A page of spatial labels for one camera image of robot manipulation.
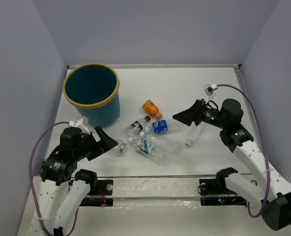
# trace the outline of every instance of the bucket rim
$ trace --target bucket rim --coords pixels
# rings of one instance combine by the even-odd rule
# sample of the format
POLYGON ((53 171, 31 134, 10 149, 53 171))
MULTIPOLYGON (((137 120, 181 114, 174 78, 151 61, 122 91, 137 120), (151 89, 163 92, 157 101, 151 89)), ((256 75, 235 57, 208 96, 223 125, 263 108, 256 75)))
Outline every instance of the bucket rim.
POLYGON ((118 90, 119 90, 119 78, 118 78, 118 75, 117 73, 114 71, 113 68, 111 68, 110 66, 106 65, 106 64, 103 64, 103 63, 99 63, 99 62, 91 62, 91 63, 87 63, 87 64, 83 64, 83 65, 80 65, 78 66, 77 68, 73 69, 69 75, 66 76, 65 80, 63 81, 63 85, 62 85, 62 91, 63 91, 63 94, 65 96, 65 98, 67 99, 67 101, 69 103, 71 103, 72 105, 74 105, 75 107, 77 108, 81 108, 81 109, 96 109, 96 108, 99 108, 99 107, 103 107, 105 106, 106 104, 108 104, 109 102, 111 102, 116 96, 117 96, 117 93, 118 93, 118 90), (111 93, 111 95, 109 95, 106 99, 104 99, 103 101, 100 101, 100 102, 97 102, 97 103, 92 103, 92 104, 81 104, 81 103, 78 103, 78 102, 75 102, 73 101, 66 93, 66 84, 68 82, 68 80, 71 78, 71 76, 78 70, 84 68, 84 67, 87 67, 87 66, 92 66, 92 65, 99 65, 99 66, 103 66, 109 70, 111 70, 115 77, 116 77, 116 86, 115 86, 115 89, 114 91, 111 93))

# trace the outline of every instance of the clear plastic bottle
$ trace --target clear plastic bottle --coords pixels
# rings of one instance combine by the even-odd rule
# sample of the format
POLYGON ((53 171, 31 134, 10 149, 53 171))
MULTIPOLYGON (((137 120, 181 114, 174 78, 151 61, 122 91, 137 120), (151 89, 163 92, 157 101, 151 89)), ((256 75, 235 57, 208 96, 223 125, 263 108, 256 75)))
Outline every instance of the clear plastic bottle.
POLYGON ((201 122, 197 126, 194 125, 193 128, 190 129, 189 131, 189 135, 185 144, 188 147, 190 147, 192 144, 196 143, 199 140, 199 138, 202 136, 202 134, 204 133, 206 127, 207 127, 207 124, 204 122, 201 122))
POLYGON ((114 155, 116 157, 122 157, 126 152, 126 143, 121 139, 112 138, 118 142, 118 145, 111 150, 109 150, 109 154, 114 155))
POLYGON ((163 119, 153 122, 145 128, 146 133, 164 134, 176 133, 185 129, 185 125, 175 119, 163 119))
POLYGON ((139 135, 141 138, 153 143, 154 145, 158 145, 160 149, 163 151, 175 154, 179 152, 181 143, 174 139, 170 139, 168 137, 157 135, 157 134, 150 134, 145 132, 140 132, 139 135))
POLYGON ((134 150, 148 158, 149 160, 163 165, 165 161, 165 155, 163 151, 156 147, 156 145, 148 142, 145 139, 141 138, 129 138, 129 144, 134 148, 134 150))
POLYGON ((149 120, 151 120, 151 118, 149 116, 146 116, 144 118, 141 118, 135 121, 132 125, 125 128, 125 133, 129 137, 136 136, 139 133, 139 131, 142 130, 146 126, 146 123, 148 123, 149 120))

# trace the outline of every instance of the gray wall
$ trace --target gray wall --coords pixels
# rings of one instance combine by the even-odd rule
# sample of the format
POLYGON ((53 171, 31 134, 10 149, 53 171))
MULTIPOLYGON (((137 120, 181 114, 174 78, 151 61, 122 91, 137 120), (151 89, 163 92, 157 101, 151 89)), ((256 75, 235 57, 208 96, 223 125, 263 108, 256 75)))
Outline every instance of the gray wall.
POLYGON ((241 63, 277 0, 33 0, 67 64, 241 63))
POLYGON ((29 155, 55 120, 65 72, 33 2, 0 0, 0 236, 16 235, 19 228, 29 155))
POLYGON ((291 0, 281 0, 242 67, 271 163, 291 182, 291 0))

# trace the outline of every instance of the orange bottle cap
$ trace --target orange bottle cap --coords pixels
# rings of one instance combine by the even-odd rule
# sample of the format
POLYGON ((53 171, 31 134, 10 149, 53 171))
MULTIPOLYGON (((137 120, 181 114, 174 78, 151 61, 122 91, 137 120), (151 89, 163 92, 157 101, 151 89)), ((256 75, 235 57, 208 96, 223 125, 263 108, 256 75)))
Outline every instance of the orange bottle cap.
POLYGON ((161 113, 159 113, 159 114, 156 115, 155 119, 156 119, 156 120, 159 120, 160 118, 162 118, 162 116, 163 116, 163 115, 162 115, 161 113))

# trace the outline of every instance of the mounting screw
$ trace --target mounting screw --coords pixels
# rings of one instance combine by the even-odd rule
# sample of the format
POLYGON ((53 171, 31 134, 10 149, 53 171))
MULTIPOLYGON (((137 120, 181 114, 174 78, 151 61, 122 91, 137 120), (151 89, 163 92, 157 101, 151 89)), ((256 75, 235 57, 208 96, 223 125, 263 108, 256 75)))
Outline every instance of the mounting screw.
POLYGON ((206 190, 206 183, 201 183, 199 187, 201 190, 206 190))
POLYGON ((106 190, 107 191, 111 191, 113 189, 113 185, 112 184, 108 184, 108 185, 106 185, 106 190))

